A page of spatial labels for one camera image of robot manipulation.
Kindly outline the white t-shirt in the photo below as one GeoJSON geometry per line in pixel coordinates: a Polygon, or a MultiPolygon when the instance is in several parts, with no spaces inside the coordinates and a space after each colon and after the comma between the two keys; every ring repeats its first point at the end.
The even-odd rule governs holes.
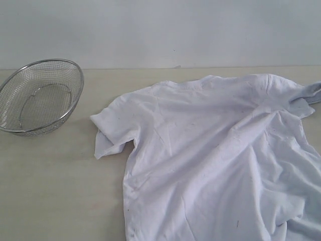
{"type": "Polygon", "coordinates": [[[320,83],[273,74],[160,82],[91,116],[95,157],[134,149],[127,240],[320,240],[320,155],[302,119],[320,83]]]}

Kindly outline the metal mesh basket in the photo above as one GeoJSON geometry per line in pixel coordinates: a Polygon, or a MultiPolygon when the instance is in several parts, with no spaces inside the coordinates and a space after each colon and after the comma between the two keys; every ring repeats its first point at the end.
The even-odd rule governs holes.
{"type": "Polygon", "coordinates": [[[1,131],[41,136],[58,129],[74,111],[83,87],[83,71],[71,60],[23,66],[1,84],[1,131]]]}

